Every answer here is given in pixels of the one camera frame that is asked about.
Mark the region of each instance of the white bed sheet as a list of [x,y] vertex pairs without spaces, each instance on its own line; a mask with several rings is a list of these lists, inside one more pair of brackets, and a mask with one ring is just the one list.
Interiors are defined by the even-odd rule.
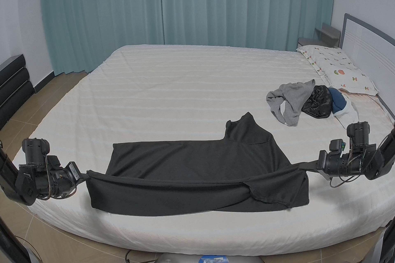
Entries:
[[[311,161],[334,138],[348,140],[332,115],[305,113],[297,127],[278,122],[266,94],[282,83],[320,77],[297,52],[219,46],[124,46],[116,50],[48,113],[31,137],[82,172],[105,173],[112,143],[222,139],[225,123],[249,111],[289,160]],[[371,143],[391,130],[390,119],[366,95],[351,95]],[[24,162],[20,150],[15,164]],[[395,168],[375,181],[333,189],[309,173],[310,203],[286,211],[203,212],[138,217],[93,209],[85,183],[72,198],[37,200],[31,211],[47,222],[99,242],[136,250],[186,254],[269,255],[311,250],[364,235],[395,215]]]

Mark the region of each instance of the clothing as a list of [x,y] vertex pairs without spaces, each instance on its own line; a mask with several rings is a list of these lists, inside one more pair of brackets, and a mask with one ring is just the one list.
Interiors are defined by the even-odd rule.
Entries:
[[296,126],[304,103],[313,92],[316,84],[314,79],[302,83],[282,84],[277,90],[270,91],[266,96],[266,102],[270,111],[279,122],[288,126]]
[[329,88],[333,98],[333,115],[339,120],[342,126],[359,122],[358,110],[351,100],[335,88]]
[[221,140],[116,143],[106,174],[88,171],[93,208],[136,216],[277,211],[309,203],[306,172],[246,113]]
[[332,113],[332,94],[325,85],[316,85],[303,104],[302,112],[314,118],[328,118]]

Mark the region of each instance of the folded black fabric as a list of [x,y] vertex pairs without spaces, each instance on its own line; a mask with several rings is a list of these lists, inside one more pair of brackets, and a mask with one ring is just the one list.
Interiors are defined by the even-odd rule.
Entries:
[[316,85],[304,103],[302,112],[314,118],[328,118],[332,112],[332,94],[324,85]]
[[221,140],[114,144],[106,174],[88,171],[92,207],[137,216],[277,211],[309,203],[306,172],[290,164],[250,113]]

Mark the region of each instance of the white sticker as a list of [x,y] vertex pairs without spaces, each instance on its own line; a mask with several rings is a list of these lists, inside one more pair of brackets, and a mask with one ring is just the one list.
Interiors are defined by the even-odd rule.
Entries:
[[76,179],[76,181],[78,181],[79,180],[79,176],[78,176],[76,170],[74,169],[74,166],[71,163],[70,163],[70,170],[71,170],[74,178]]

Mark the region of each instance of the floor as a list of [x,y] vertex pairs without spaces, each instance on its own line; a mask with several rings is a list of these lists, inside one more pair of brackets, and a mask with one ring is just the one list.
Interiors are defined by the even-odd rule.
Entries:
[[[0,130],[3,149],[13,159],[37,125],[57,102],[70,91],[86,73],[60,74],[34,94]],[[44,263],[121,263],[127,249],[106,245],[62,231],[36,215],[24,205],[7,199],[0,190],[0,216],[11,231],[30,242]],[[357,263],[376,243],[382,228],[365,236],[326,248],[277,256],[262,256],[265,263]],[[160,254],[132,251],[131,262],[154,260]]]

